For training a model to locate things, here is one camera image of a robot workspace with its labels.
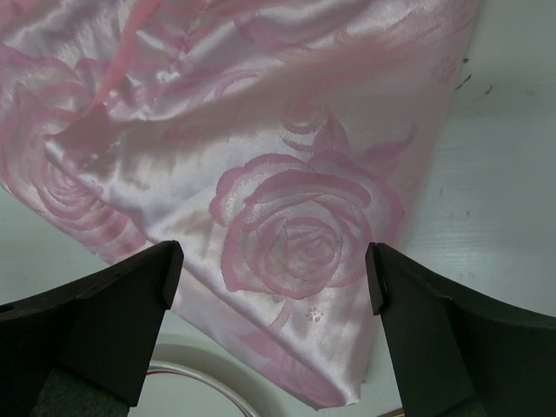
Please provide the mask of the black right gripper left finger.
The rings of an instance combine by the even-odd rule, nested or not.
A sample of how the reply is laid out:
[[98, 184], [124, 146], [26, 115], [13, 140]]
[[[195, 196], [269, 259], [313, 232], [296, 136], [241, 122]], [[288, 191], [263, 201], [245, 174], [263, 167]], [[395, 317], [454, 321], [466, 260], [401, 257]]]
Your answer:
[[1, 306], [3, 416], [126, 416], [138, 404], [183, 262], [161, 242]]

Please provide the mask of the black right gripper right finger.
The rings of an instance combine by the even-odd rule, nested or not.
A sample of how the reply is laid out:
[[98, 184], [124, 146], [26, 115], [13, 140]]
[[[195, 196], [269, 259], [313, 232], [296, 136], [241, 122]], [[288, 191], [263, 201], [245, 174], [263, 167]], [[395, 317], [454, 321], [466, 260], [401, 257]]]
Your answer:
[[384, 243], [366, 253], [407, 416], [553, 416], [555, 320], [451, 281]]

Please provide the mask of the white plate green red rim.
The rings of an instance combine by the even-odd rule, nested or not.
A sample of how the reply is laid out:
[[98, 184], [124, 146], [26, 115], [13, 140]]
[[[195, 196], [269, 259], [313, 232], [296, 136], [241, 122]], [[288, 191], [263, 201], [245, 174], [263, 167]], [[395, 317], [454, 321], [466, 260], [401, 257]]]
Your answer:
[[266, 381], [234, 360], [198, 347], [156, 346], [138, 416], [293, 416]]

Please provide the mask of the pink rose satin placemat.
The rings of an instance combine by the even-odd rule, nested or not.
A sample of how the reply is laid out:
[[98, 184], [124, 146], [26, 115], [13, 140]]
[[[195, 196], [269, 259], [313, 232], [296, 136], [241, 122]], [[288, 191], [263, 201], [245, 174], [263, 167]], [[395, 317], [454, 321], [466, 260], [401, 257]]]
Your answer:
[[4, 1], [1, 183], [317, 408], [360, 397], [371, 242], [399, 236], [475, 1]]

